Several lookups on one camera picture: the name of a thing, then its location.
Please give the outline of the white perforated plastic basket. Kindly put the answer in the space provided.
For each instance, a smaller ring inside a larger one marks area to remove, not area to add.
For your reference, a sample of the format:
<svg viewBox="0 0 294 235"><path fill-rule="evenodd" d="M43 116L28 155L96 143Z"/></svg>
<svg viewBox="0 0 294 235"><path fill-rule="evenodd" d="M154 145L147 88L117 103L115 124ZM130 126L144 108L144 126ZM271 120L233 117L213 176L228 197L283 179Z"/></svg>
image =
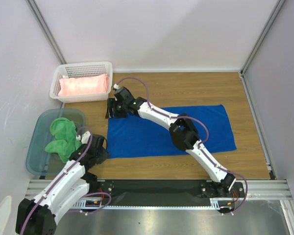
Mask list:
<svg viewBox="0 0 294 235"><path fill-rule="evenodd" d="M107 100L112 78L110 62L60 65L54 73L49 95L63 103Z"/></svg>

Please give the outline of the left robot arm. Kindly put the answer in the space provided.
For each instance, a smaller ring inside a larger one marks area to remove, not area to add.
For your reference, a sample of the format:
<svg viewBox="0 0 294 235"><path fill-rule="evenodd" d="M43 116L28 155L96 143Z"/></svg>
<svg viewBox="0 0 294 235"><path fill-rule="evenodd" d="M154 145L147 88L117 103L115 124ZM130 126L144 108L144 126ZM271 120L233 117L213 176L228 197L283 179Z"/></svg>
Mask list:
<svg viewBox="0 0 294 235"><path fill-rule="evenodd" d="M91 206L101 210L111 201L96 175L89 172L109 156L104 136L85 132L77 137L82 145L73 152L53 181L33 199L23 199L17 212L15 232L19 235L52 235L61 218L83 197L99 197Z"/></svg>

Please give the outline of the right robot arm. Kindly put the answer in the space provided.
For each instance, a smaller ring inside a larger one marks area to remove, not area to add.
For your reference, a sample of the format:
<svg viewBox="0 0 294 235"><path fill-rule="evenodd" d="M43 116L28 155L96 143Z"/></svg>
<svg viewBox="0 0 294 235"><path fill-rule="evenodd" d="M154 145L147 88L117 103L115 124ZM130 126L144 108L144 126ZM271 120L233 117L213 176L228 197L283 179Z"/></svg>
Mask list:
<svg viewBox="0 0 294 235"><path fill-rule="evenodd" d="M222 197L233 192L236 177L224 168L205 147L194 125L195 119L186 113L175 114L152 105L142 97L135 98L129 89L115 84L114 98L108 99L107 118L133 115L156 123L169 131L173 145L191 155L208 173Z"/></svg>

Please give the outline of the blue towel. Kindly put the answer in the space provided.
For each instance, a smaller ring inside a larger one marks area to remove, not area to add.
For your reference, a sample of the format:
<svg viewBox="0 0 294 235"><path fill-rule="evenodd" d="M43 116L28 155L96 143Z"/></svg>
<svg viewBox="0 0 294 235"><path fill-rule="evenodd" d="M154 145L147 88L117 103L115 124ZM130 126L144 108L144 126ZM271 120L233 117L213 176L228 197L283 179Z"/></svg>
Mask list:
<svg viewBox="0 0 294 235"><path fill-rule="evenodd" d="M176 114L186 113L198 119L195 127L211 153L237 149L227 112L223 105L166 107ZM108 121L107 151L111 159L184 155L172 143L168 130L136 116Z"/></svg>

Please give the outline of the pink towel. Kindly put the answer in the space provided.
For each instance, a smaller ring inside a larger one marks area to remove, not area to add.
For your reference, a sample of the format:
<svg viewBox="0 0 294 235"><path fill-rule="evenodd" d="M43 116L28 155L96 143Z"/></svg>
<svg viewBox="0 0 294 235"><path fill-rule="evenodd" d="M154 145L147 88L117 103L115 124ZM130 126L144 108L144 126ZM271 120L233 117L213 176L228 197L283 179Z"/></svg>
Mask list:
<svg viewBox="0 0 294 235"><path fill-rule="evenodd" d="M109 76L105 73L94 77L61 78L58 96L103 94L108 91Z"/></svg>

